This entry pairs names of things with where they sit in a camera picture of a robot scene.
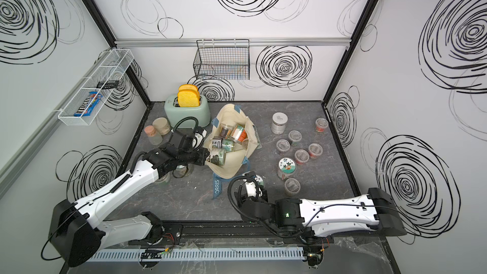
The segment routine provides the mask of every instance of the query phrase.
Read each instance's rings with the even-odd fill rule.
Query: black wire basket
[[[249,41],[248,39],[196,41],[198,50],[193,62],[194,75],[196,78],[213,75],[226,80],[248,80],[250,78]]]

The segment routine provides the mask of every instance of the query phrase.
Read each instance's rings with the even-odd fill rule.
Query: white wire shelf basket
[[[133,55],[129,49],[110,50],[105,59],[88,76],[81,88],[70,99],[67,105],[64,106],[58,115],[58,119],[68,126],[91,125],[98,112],[100,112],[101,107],[103,107],[113,90],[117,88],[106,89],[106,87],[109,87],[107,82],[120,81],[132,62]],[[89,96],[94,96],[92,100],[98,99],[99,101],[93,106],[90,113],[87,113],[86,110],[78,112]],[[92,100],[86,106],[87,108],[93,103]]]

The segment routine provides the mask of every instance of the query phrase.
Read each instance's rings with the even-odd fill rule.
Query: wire basket
[[[58,115],[58,119],[68,126],[90,125],[113,90],[116,89],[106,89],[105,85],[107,81],[120,81],[132,61],[133,55],[129,49],[112,49],[93,73],[90,74],[67,105],[64,106],[64,109]],[[83,112],[80,116],[74,116],[92,92],[96,93],[95,99],[99,98],[92,112],[89,115],[85,115]]]
[[[250,79],[248,39],[198,40],[194,75],[214,75],[226,80]]]

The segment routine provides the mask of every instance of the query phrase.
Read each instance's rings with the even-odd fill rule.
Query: mint green toaster
[[[198,119],[198,125],[201,127],[208,126],[211,121],[210,108],[208,107],[208,101],[206,98],[200,96],[200,105],[198,107],[176,107],[177,94],[171,94],[164,103],[164,110],[167,114],[167,119],[171,126],[176,125],[180,120],[186,117],[195,117]],[[179,128],[193,128],[194,121],[184,121]]]

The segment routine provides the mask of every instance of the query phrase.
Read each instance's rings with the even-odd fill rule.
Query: round container with lid
[[[303,165],[303,164],[307,163],[307,161],[309,161],[309,154],[304,149],[298,149],[294,153],[294,159],[296,161],[296,164]]]
[[[281,139],[277,141],[276,149],[277,149],[277,153],[283,156],[286,152],[289,151],[289,149],[291,149],[291,144],[289,143],[288,140]]]
[[[286,129],[287,115],[282,112],[276,112],[272,116],[271,131],[277,135],[284,133]]]
[[[176,179],[180,179],[182,177],[187,177],[191,175],[193,172],[194,165],[193,164],[188,164],[188,165],[178,165],[176,169],[172,172],[172,176]]]
[[[277,176],[286,180],[296,173],[296,163],[291,158],[282,158],[277,163]]]
[[[294,178],[289,178],[284,183],[284,192],[288,196],[294,196],[295,194],[299,193],[301,190],[301,184],[298,180]]]
[[[167,173],[162,178],[159,178],[159,179],[155,180],[154,183],[155,184],[168,184],[169,181],[171,181],[171,174],[170,173]]]
[[[245,140],[242,141],[242,147],[247,150],[248,148],[248,138],[246,138]]]
[[[328,121],[324,118],[318,118],[315,122],[316,131],[323,132],[326,128],[328,128]]]
[[[293,146],[296,146],[298,144],[299,141],[301,141],[301,139],[303,138],[301,136],[301,132],[297,131],[297,130],[291,130],[289,132],[289,143],[291,143],[291,145]]]
[[[152,122],[155,130],[159,132],[161,135],[165,136],[171,131],[171,125],[167,121],[166,118],[157,118]]]
[[[308,153],[312,159],[316,159],[323,153],[323,147],[318,143],[311,143],[308,147]]]
[[[146,133],[147,137],[149,138],[149,142],[152,145],[162,144],[162,136],[155,130],[154,126],[147,126],[146,128],[144,128],[144,132]]]

